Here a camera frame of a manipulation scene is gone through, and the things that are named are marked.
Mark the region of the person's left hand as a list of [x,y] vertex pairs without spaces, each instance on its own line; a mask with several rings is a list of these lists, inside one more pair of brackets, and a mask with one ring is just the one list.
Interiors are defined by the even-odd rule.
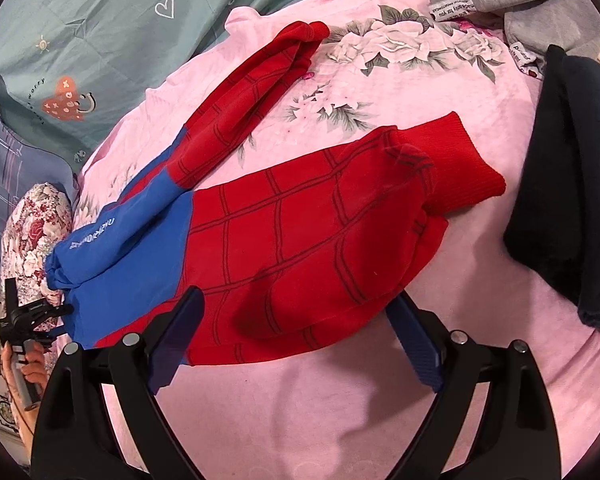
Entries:
[[[37,385],[41,392],[44,392],[48,383],[48,374],[45,368],[44,347],[39,342],[34,342],[33,346],[24,355],[26,364],[20,370],[23,378],[30,384]],[[12,347],[5,344],[1,354],[2,373],[8,385],[9,392],[16,403],[23,408],[22,397],[17,388],[14,373],[12,372]]]

